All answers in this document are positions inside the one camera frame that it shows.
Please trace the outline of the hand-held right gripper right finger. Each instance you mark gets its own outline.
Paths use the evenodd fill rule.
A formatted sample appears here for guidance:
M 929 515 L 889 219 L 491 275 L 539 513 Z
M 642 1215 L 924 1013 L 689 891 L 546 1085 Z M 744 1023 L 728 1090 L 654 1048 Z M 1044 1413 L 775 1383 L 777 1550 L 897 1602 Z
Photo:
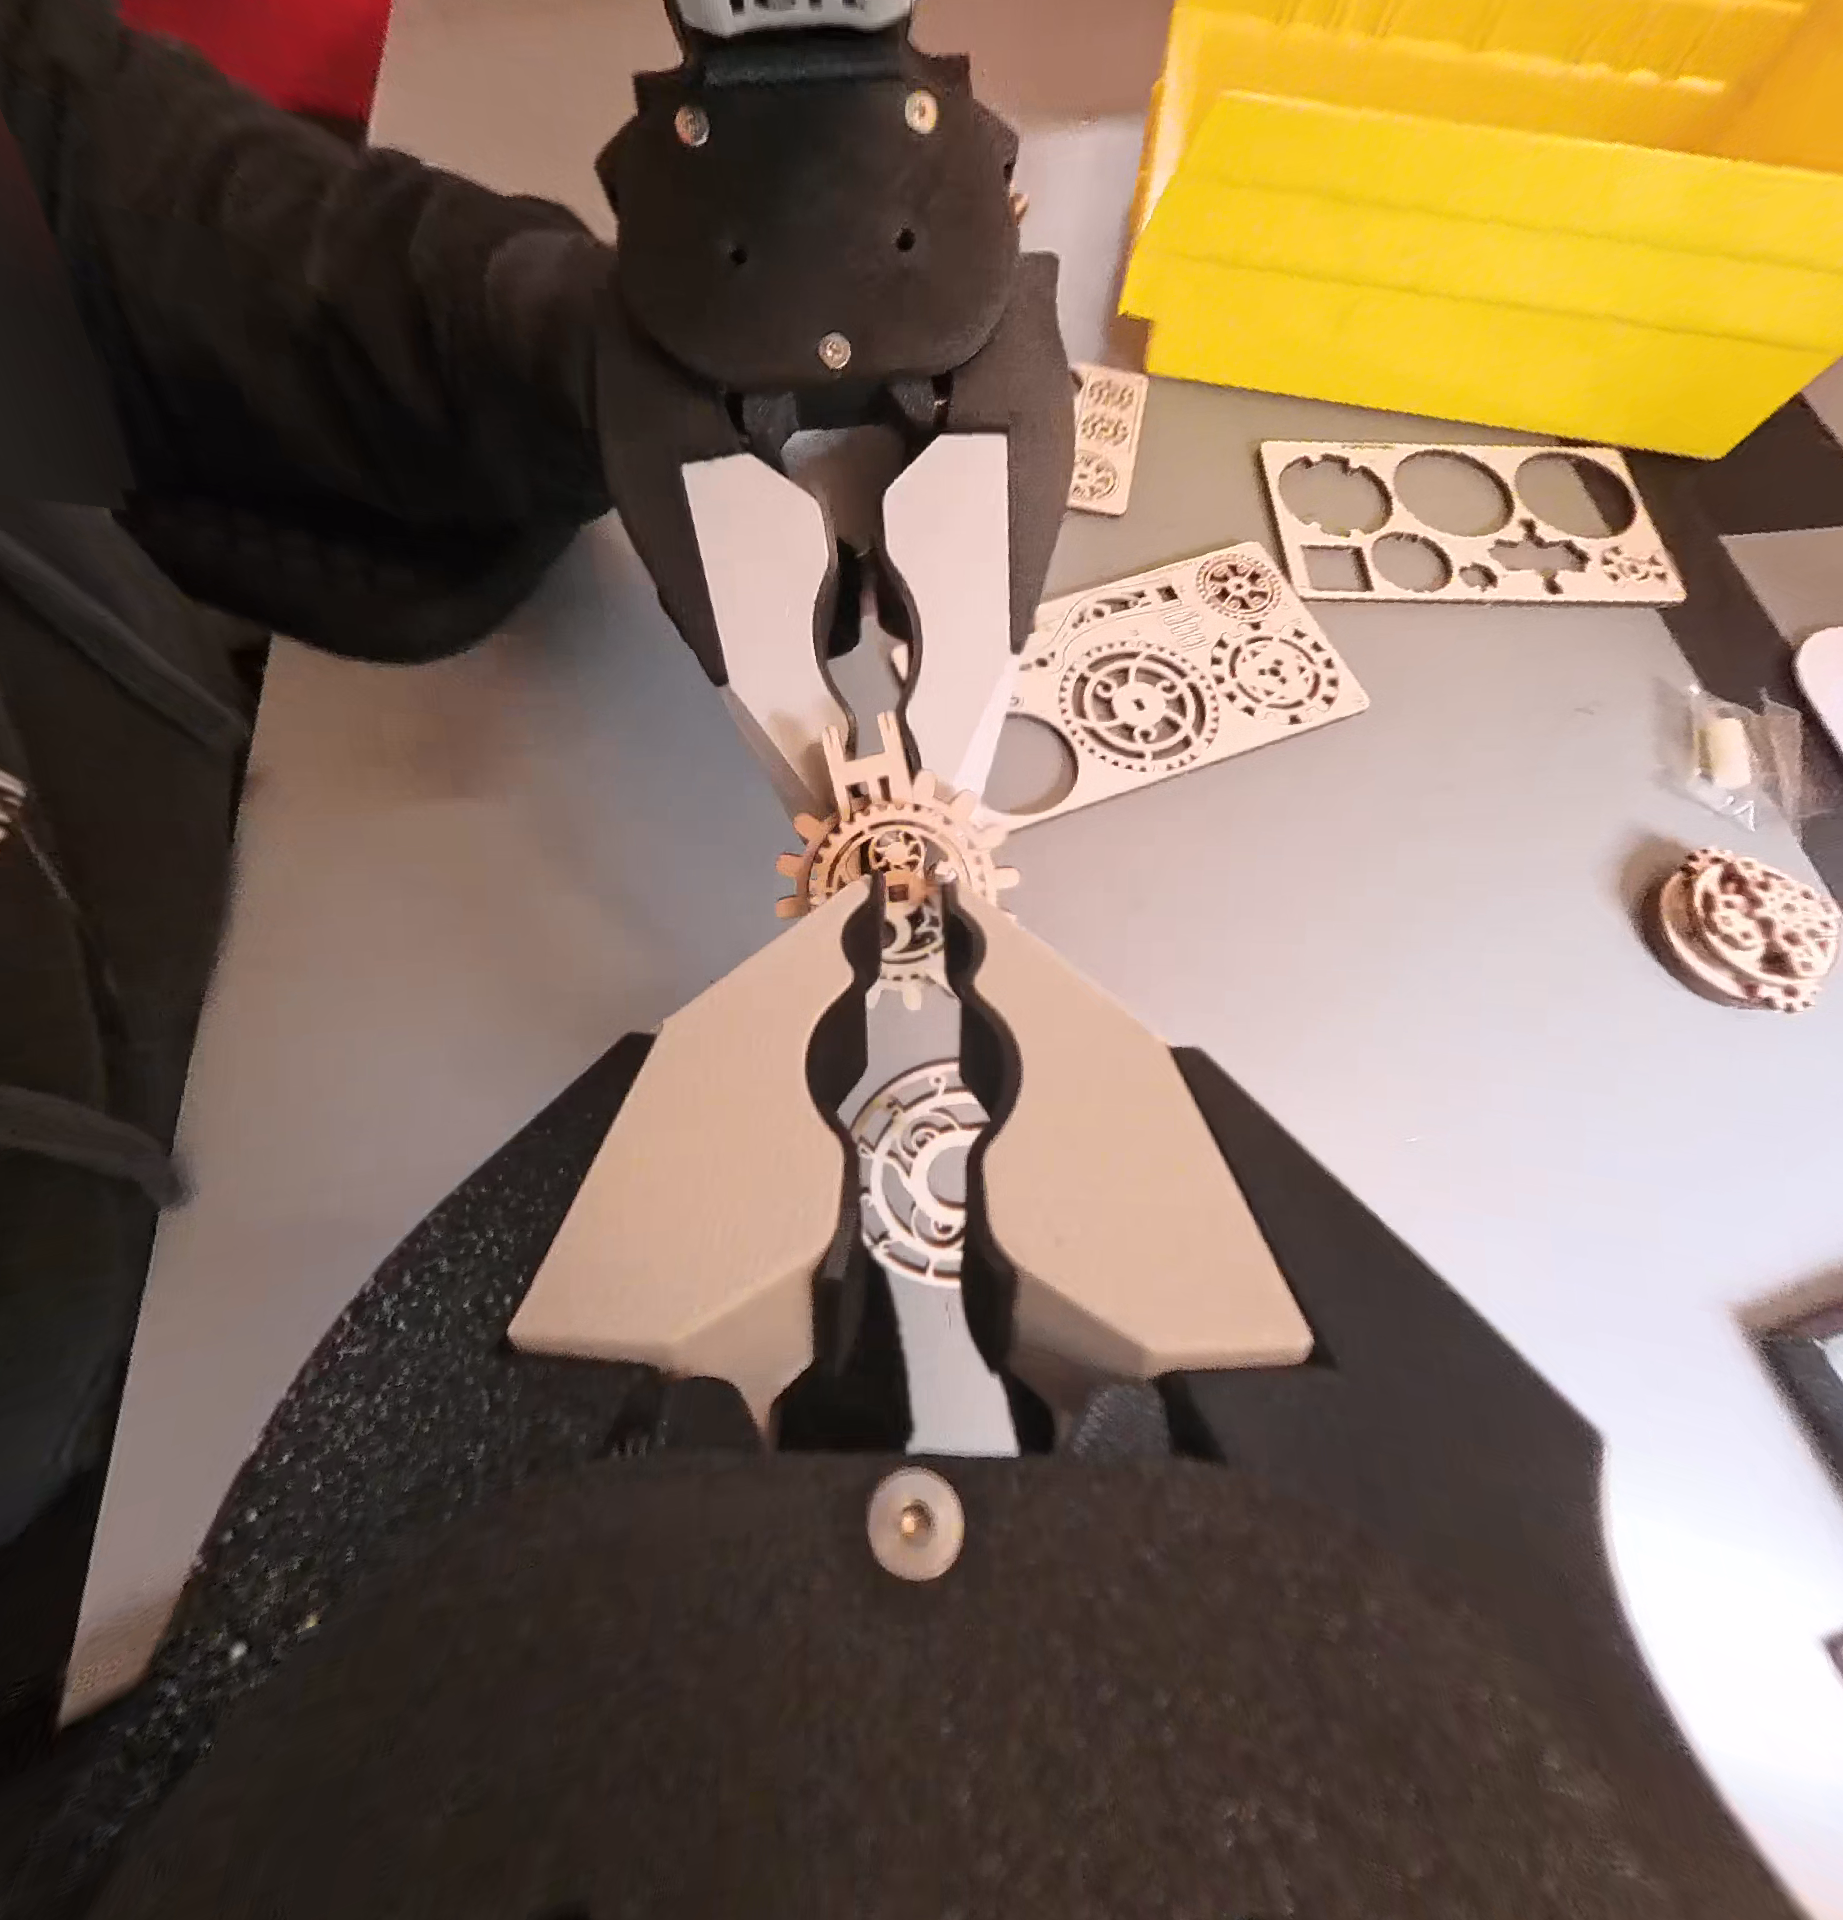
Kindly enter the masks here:
M 1173 1050 L 1004 909 L 950 887 L 943 932 L 985 1115 L 961 1292 L 990 1370 L 1163 1380 L 1314 1356 Z

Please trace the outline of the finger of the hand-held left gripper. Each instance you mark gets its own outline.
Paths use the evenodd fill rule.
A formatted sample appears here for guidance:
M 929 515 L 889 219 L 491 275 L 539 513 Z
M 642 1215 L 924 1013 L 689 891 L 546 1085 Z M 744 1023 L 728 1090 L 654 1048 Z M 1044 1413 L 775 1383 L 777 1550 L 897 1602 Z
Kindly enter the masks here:
M 914 762 L 981 797 L 1017 654 L 1004 434 L 939 434 L 885 489 L 883 573 L 909 625 L 900 717 Z
M 826 817 L 829 732 L 851 727 L 822 650 L 839 548 L 824 503 L 755 452 L 685 467 L 725 671 L 723 701 L 793 814 Z

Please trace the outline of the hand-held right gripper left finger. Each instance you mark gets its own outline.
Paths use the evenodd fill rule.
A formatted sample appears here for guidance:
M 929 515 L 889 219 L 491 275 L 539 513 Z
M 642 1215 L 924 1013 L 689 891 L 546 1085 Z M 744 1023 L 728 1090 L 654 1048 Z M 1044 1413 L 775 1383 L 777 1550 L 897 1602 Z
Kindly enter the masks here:
M 857 878 L 660 1024 L 508 1342 L 720 1380 L 762 1432 L 856 1339 L 865 1262 L 840 1102 L 868 1052 L 885 885 Z

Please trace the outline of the large ornate wooden disc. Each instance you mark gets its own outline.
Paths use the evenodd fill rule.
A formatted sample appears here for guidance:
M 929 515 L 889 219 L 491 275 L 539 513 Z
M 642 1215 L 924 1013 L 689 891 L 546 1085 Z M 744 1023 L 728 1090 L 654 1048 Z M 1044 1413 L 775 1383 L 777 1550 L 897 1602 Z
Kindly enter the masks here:
M 988 1115 L 953 1058 L 885 1083 L 854 1120 L 865 1243 L 889 1277 L 961 1282 L 968 1161 Z

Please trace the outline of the wooden gear assembly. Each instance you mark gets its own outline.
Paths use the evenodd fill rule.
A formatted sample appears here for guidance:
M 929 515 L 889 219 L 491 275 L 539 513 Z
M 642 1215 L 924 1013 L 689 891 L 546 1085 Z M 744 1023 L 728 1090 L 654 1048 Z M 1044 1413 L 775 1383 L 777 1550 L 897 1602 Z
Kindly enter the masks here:
M 876 715 L 882 747 L 846 756 L 843 732 L 822 737 L 836 809 L 824 818 L 795 817 L 799 846 L 780 855 L 786 894 L 777 918 L 809 918 L 865 876 L 880 876 L 889 909 L 933 902 L 955 885 L 1004 904 L 1021 885 L 1001 862 L 1005 828 L 977 820 L 977 797 L 943 787 L 929 770 L 909 764 L 909 745 L 894 709 Z

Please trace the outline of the small wooden gear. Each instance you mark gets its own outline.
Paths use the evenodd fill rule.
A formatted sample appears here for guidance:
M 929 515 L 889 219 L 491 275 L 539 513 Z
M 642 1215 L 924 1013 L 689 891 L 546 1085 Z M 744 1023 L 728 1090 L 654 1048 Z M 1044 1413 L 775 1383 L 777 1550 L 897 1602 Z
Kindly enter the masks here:
M 946 965 L 946 885 L 939 876 L 883 887 L 883 944 L 880 973 L 867 1005 L 900 1005 L 919 1011 L 931 998 L 950 997 Z

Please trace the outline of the person's left forearm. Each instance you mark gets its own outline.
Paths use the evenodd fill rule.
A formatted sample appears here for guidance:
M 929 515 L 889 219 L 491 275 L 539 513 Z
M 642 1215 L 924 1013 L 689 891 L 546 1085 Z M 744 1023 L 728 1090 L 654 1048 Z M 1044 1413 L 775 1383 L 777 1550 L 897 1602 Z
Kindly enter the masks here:
M 269 104 L 109 4 L 0 4 L 0 112 L 186 596 L 365 663 L 456 655 L 614 505 L 615 257 Z

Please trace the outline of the small wooden puzzle sheet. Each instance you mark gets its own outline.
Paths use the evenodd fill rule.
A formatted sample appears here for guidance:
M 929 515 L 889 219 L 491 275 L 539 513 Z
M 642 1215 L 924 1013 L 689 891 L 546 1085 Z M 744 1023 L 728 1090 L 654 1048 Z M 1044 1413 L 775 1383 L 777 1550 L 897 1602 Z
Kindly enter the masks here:
M 1127 515 L 1149 408 L 1139 370 L 1074 363 L 1077 457 L 1067 508 L 1092 516 Z

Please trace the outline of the wooden puzzle sheet with gears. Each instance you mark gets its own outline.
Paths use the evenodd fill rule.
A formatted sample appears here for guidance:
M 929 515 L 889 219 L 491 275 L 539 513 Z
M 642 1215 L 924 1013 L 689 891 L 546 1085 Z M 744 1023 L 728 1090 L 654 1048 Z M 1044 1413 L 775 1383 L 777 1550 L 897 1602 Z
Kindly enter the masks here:
M 981 809 L 1052 823 L 1320 732 L 1369 697 L 1266 551 L 1234 543 L 1049 600 L 1018 663 L 1008 719 L 1050 732 L 1074 764 L 1046 804 Z

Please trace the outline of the wooden puzzle sheet with holes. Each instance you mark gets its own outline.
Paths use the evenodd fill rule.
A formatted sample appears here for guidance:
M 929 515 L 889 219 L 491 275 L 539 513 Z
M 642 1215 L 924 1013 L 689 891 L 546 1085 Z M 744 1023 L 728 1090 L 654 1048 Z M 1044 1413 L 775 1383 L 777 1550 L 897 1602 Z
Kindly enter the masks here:
M 1308 600 L 1669 609 L 1687 587 L 1612 448 L 1266 439 L 1258 467 Z

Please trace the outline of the yellow plastic bin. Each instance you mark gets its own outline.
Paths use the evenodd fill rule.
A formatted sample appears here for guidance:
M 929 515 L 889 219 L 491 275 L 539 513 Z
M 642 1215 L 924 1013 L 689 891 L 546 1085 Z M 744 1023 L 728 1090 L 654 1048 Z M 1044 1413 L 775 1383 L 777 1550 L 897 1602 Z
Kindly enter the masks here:
M 1843 2 L 1178 4 L 1146 370 L 1717 459 L 1843 359 Z

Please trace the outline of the red object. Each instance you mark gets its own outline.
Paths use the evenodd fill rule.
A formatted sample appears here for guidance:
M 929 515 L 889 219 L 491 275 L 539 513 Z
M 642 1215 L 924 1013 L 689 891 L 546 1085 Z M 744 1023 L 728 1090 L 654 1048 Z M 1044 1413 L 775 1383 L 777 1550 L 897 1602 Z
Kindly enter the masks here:
M 213 59 L 288 112 L 365 124 L 393 2 L 118 2 L 120 17 Z

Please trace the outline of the round assembled wooden gearbox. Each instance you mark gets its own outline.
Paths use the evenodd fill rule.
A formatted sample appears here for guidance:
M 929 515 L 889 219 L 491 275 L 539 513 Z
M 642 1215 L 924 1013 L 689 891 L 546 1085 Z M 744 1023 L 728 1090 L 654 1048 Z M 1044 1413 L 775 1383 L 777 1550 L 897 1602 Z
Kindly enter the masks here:
M 1812 1011 L 1843 948 L 1843 912 L 1830 896 L 1717 846 L 1683 855 L 1661 876 L 1644 925 L 1694 992 L 1742 1011 Z

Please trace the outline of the person's black hoodie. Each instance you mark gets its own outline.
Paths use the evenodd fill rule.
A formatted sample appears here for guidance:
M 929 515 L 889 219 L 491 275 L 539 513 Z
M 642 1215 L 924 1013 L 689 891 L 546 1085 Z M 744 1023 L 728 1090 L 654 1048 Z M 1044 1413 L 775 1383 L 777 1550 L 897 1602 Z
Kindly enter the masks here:
M 0 1759 L 63 1691 L 222 936 L 261 638 L 0 500 Z

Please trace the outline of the black puzzle box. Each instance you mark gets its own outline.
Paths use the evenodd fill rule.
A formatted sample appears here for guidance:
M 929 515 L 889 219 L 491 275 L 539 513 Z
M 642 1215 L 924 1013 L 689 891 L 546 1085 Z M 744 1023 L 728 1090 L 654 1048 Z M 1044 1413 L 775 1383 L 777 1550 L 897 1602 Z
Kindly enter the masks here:
M 1843 1292 L 1774 1314 L 1754 1348 L 1843 1496 Z

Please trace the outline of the clear plastic parts bag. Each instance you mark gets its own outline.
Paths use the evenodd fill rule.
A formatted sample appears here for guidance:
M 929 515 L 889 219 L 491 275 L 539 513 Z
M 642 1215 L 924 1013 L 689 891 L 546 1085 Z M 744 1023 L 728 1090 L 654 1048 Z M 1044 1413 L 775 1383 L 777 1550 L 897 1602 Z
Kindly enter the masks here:
M 1803 715 L 1770 697 L 1756 708 L 1695 681 L 1661 683 L 1661 739 L 1669 779 L 1727 823 L 1801 825 L 1814 813 Z

